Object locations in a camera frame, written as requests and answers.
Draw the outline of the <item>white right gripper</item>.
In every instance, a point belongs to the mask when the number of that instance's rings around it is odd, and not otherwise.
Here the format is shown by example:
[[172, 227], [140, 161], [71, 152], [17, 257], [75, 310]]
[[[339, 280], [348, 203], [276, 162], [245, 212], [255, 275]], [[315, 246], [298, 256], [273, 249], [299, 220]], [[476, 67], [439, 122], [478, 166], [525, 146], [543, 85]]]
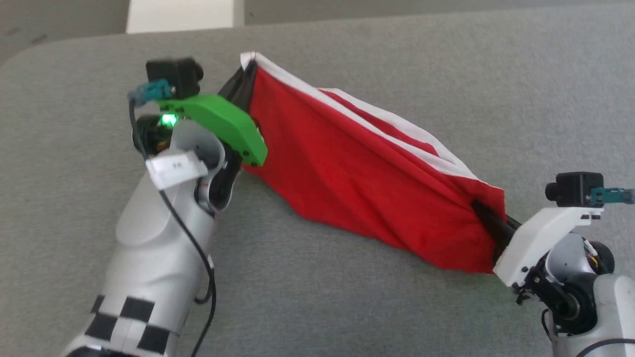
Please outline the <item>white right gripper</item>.
[[557, 207], [543, 208], [527, 222], [510, 216], [499, 217], [484, 203], [474, 200], [471, 206], [480, 222], [494, 240], [495, 275], [512, 287], [524, 285], [528, 271], [558, 242], [576, 227], [589, 226], [593, 216], [601, 216], [604, 208]]

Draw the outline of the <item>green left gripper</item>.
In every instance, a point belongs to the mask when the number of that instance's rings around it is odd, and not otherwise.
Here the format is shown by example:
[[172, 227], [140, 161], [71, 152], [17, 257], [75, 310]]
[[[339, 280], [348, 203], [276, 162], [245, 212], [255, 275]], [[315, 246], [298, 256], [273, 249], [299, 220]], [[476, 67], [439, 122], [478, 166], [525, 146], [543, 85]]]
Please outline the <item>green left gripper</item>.
[[161, 111], [188, 118], [241, 154], [248, 165], [262, 167], [268, 154], [264, 137], [252, 118], [258, 64], [252, 60], [220, 88], [218, 95], [157, 100]]

